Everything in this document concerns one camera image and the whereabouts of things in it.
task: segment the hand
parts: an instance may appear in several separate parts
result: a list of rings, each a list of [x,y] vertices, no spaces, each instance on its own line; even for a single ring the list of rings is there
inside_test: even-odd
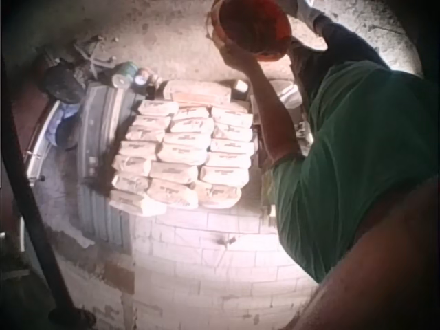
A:
[[[246,75],[252,73],[259,66],[251,52],[244,50],[234,43],[224,45],[220,49],[220,55],[227,66],[239,70]]]

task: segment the concrete floor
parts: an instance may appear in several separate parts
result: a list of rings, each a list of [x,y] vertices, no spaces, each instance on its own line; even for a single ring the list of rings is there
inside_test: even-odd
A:
[[[106,38],[101,58],[134,61],[165,79],[238,78],[205,37],[211,4],[35,1],[3,27],[8,73],[18,74],[44,44],[101,34]],[[363,36],[393,69],[420,72],[412,45],[381,1],[316,0],[316,7]],[[304,43],[325,48],[301,22],[291,23]],[[263,68],[270,78],[292,78],[287,58]],[[74,153],[51,151],[42,173],[47,180],[35,191],[71,294],[78,306],[96,313],[97,329],[276,329],[316,286],[284,253],[275,229],[261,219],[258,169],[231,210],[132,218],[133,255],[127,256],[76,229],[75,189],[70,188],[77,183],[74,168],[68,166],[74,158]],[[219,245],[232,237],[238,240],[228,250]]]

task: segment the cement bag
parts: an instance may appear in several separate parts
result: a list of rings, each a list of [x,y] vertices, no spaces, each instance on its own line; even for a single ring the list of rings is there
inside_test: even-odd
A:
[[[231,88],[217,82],[170,80],[164,88],[164,98],[178,102],[204,105],[229,103]]]
[[[151,169],[151,160],[141,157],[116,155],[112,167],[120,172],[134,173],[147,177]]]
[[[248,129],[252,126],[253,116],[251,113],[238,112],[228,109],[220,109],[213,107],[211,116],[215,122],[236,127],[243,127]]]
[[[212,139],[211,151],[219,153],[241,153],[250,157],[255,152],[255,145],[252,142]]]
[[[231,103],[223,104],[219,106],[214,105],[214,106],[221,109],[233,110],[236,112],[243,112],[243,113],[250,112],[250,103],[247,101],[231,100]]]
[[[209,184],[241,188],[249,182],[249,171],[244,168],[203,166],[200,170],[200,180]]]
[[[160,179],[151,180],[147,194],[150,198],[174,208],[193,209],[199,205],[195,191],[183,184]]]
[[[150,177],[175,182],[177,184],[190,184],[197,180],[199,170],[197,166],[185,164],[152,162]]]
[[[209,118],[209,112],[206,107],[181,107],[173,120],[189,118]]]
[[[171,133],[206,133],[214,131],[214,120],[212,118],[191,118],[173,120],[171,122]]]
[[[164,142],[206,149],[211,144],[211,135],[201,133],[166,133]]]
[[[202,165],[206,161],[207,152],[206,149],[198,149],[193,146],[162,143],[157,156],[163,162]]]
[[[239,153],[208,153],[205,165],[248,169],[251,166],[251,161],[249,156]]]
[[[173,101],[143,100],[137,110],[141,115],[166,117],[177,113],[179,104]]]
[[[119,154],[156,160],[157,143],[144,141],[122,141]]]
[[[139,217],[152,217],[166,212],[166,205],[152,200],[148,196],[139,196],[129,192],[112,190],[109,205],[118,210]]]
[[[216,123],[214,127],[213,138],[227,139],[241,142],[249,142],[252,140],[253,132],[251,129],[244,129],[242,127],[230,126]]]
[[[142,126],[146,129],[167,129],[170,126],[171,117],[153,117],[151,115],[137,115],[132,126]]]
[[[197,193],[199,205],[205,208],[231,208],[241,198],[241,189],[237,187],[196,181],[191,188]]]
[[[150,179],[133,173],[117,172],[111,184],[118,190],[146,196]]]
[[[128,141],[162,142],[165,136],[163,129],[147,129],[143,126],[130,126],[125,138]]]

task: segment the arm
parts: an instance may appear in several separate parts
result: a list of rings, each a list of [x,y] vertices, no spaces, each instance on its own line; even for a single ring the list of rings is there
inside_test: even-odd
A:
[[[438,220],[434,178],[361,237],[284,329],[436,329]]]
[[[294,123],[257,62],[247,76],[254,90],[265,147],[272,161],[277,162],[290,153],[300,153]]]
[[[227,45],[220,52],[227,65],[242,71],[250,79],[260,114],[265,148],[272,161],[277,162],[292,153],[300,154],[294,123],[255,57],[234,45]]]

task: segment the metal pole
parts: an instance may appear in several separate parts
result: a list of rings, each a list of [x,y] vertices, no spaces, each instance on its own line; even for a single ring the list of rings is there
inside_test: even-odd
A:
[[[12,116],[12,105],[6,81],[3,56],[1,57],[1,156],[8,174],[14,198],[25,221],[41,269],[56,303],[54,318],[74,325],[81,323],[83,313],[76,309],[61,274],[55,253],[47,239],[43,220],[26,176],[23,156]]]

